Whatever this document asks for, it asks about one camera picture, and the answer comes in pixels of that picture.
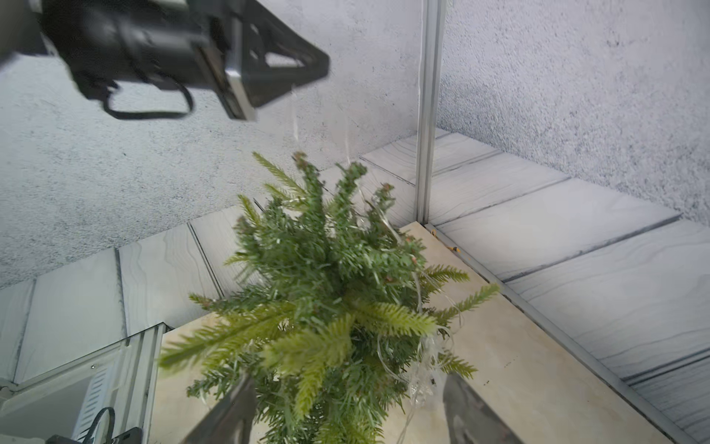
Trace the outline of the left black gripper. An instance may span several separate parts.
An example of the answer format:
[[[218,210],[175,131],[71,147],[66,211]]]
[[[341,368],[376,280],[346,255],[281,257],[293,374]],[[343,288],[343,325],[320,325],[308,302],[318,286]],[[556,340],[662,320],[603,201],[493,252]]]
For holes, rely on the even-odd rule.
[[[325,79],[330,57],[258,1],[42,1],[38,22],[89,100],[117,120],[180,120],[193,89],[233,120]],[[183,95],[184,111],[121,111],[121,83]]]

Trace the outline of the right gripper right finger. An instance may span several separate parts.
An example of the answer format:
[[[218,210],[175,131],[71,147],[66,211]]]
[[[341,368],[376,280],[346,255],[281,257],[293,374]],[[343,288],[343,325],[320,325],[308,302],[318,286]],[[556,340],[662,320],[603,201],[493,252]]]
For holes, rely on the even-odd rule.
[[[447,376],[443,403],[451,444],[523,444],[462,376]]]

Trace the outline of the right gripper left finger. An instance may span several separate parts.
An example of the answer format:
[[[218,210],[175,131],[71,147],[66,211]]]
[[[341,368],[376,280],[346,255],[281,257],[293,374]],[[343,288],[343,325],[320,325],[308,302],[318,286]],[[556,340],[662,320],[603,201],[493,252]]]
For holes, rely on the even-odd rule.
[[[255,384],[245,376],[181,440],[184,444],[249,444],[257,411]]]

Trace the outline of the fern tree wooden base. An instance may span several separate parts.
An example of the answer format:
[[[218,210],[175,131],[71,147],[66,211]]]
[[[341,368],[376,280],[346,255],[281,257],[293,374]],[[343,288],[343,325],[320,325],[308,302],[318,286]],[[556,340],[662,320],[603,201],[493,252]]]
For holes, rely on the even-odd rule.
[[[423,243],[390,223],[392,186],[358,209],[366,166],[342,168],[328,192],[304,153],[293,160],[298,178],[259,158],[275,182],[263,210],[241,202],[239,247],[229,257],[241,267],[240,290],[220,300],[194,295],[214,324],[170,343],[159,364],[200,369],[190,397],[223,399],[251,377],[267,443],[375,443],[391,407],[425,399],[437,375],[473,375],[444,342],[455,320],[499,288],[432,307],[447,283],[469,276],[429,265]]]

